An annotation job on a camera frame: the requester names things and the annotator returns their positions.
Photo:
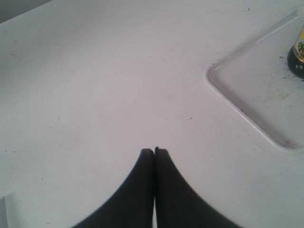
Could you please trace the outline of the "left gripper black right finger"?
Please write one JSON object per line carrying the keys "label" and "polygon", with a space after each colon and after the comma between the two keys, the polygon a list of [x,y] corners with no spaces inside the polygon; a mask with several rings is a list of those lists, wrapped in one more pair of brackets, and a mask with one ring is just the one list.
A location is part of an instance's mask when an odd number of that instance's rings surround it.
{"label": "left gripper black right finger", "polygon": [[166,149],[155,148],[155,202],[159,228],[238,228],[185,181]]}

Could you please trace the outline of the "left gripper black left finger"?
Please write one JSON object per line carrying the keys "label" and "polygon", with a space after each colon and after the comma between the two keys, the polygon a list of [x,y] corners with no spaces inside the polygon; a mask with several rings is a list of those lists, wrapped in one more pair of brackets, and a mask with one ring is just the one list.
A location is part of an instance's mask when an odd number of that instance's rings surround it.
{"label": "left gripper black left finger", "polygon": [[154,153],[143,149],[117,191],[77,228],[151,228],[154,208]]}

